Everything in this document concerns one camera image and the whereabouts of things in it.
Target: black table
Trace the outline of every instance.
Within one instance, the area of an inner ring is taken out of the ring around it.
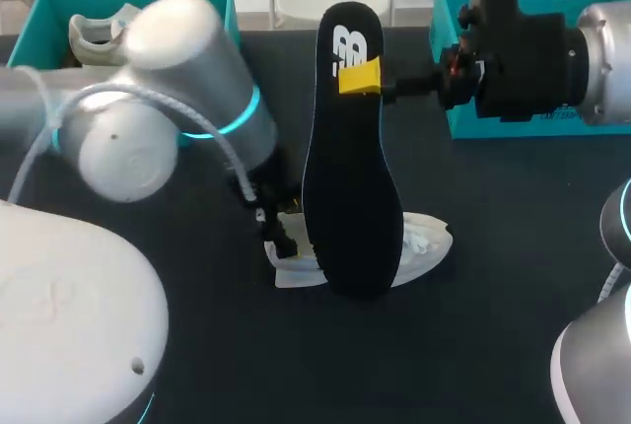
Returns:
[[[429,57],[427,39],[426,29],[386,30],[399,75]],[[297,153],[296,176],[315,40],[243,37],[282,141]],[[612,266],[598,215],[631,175],[631,138],[452,141],[426,98],[386,110],[385,146],[405,210],[449,222],[455,243],[433,272],[374,303],[325,286],[271,288],[251,214],[218,164],[192,150],[162,191],[129,205],[41,159],[24,201],[117,232],[160,274],[171,333],[152,422],[560,423],[549,357]],[[21,156],[0,153],[3,196]]]

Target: label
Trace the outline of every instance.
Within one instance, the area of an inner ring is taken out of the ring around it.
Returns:
[[[368,45],[366,38],[359,32],[350,33],[342,25],[333,29],[333,54],[341,61],[333,62],[333,77],[337,77],[338,69],[357,66],[366,62]]]

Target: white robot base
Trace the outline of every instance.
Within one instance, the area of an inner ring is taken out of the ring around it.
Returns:
[[[100,227],[0,202],[0,422],[146,423],[169,332],[163,286]]]

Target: white cable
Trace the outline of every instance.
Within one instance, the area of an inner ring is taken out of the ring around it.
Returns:
[[[59,128],[61,126],[61,120],[55,112],[52,103],[52,97],[50,96],[50,91],[46,87],[46,84],[43,82],[41,74],[39,74],[39,72],[36,71],[33,67],[29,66],[18,66],[16,67],[16,71],[23,72],[24,74],[29,76],[29,79],[31,79],[37,87],[37,91],[43,99],[43,107],[46,113],[46,120],[44,122],[48,124],[52,131]]]
[[[604,282],[604,286],[602,286],[600,296],[598,296],[598,302],[603,301],[609,297],[609,294],[611,294],[611,290],[613,289],[613,286],[615,286],[616,281],[622,274],[622,271],[624,271],[624,266],[620,263],[615,263],[615,266],[613,266],[613,269],[609,273],[609,276],[607,276],[607,280]]]
[[[213,125],[208,119],[202,116],[200,113],[195,111],[190,106],[183,104],[176,99],[166,96],[164,94],[160,94],[159,92],[152,91],[149,89],[145,89],[138,86],[131,86],[126,84],[113,84],[113,83],[99,83],[93,86],[86,87],[81,91],[70,96],[58,109],[57,112],[51,112],[54,119],[58,119],[63,121],[63,117],[66,113],[75,108],[77,104],[86,98],[87,96],[91,96],[93,94],[99,94],[101,92],[122,92],[125,94],[131,94],[132,96],[139,97],[141,99],[149,100],[156,104],[162,104],[163,106],[168,106],[169,108],[181,113],[186,116],[193,122],[197,123],[205,132],[210,133],[215,137],[217,143],[220,148],[230,161],[232,167],[235,170],[235,174],[237,175],[237,179],[239,181],[239,185],[241,187],[242,193],[244,194],[245,200],[248,202],[253,202],[256,200],[256,194],[254,193],[254,189],[247,178],[247,172],[245,171],[244,164],[239,159],[239,156],[235,152],[235,149],[228,142],[226,137],[222,135],[219,130]],[[9,202],[17,203],[20,198],[20,192],[22,191],[22,187],[24,185],[25,179],[27,178],[27,174],[31,170],[31,166],[35,161],[35,157],[39,152],[45,151],[45,149],[50,144],[50,128],[48,123],[39,133],[33,145],[29,149],[29,152],[25,156],[22,164],[20,165],[20,169],[18,170],[18,174],[16,175],[16,179],[11,186],[11,191],[9,193]]]

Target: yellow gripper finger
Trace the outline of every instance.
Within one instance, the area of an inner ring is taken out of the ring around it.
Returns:
[[[380,94],[382,92],[382,66],[377,56],[372,61],[339,70],[340,94]]]

